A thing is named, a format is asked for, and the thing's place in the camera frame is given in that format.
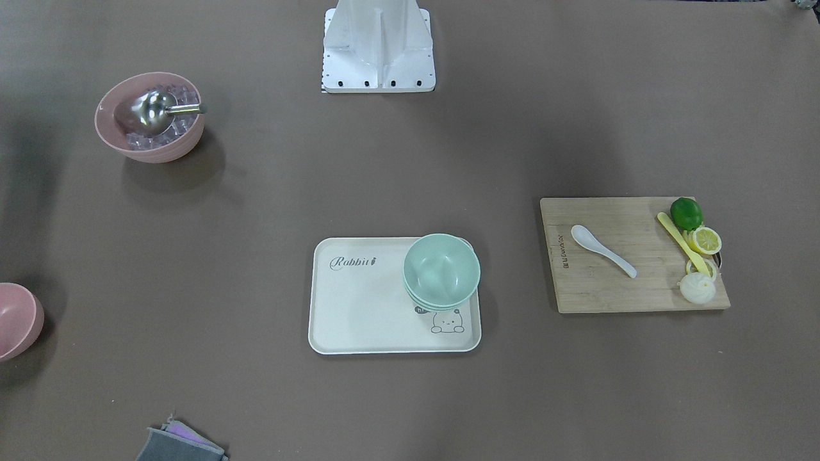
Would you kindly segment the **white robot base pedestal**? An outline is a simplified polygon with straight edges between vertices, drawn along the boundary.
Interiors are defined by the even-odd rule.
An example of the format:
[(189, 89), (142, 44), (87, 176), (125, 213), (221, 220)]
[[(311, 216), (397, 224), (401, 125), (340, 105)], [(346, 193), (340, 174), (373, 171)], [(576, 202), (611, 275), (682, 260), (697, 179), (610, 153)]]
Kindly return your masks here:
[(430, 13), (416, 1), (339, 1), (324, 14), (324, 93), (425, 93), (436, 87)]

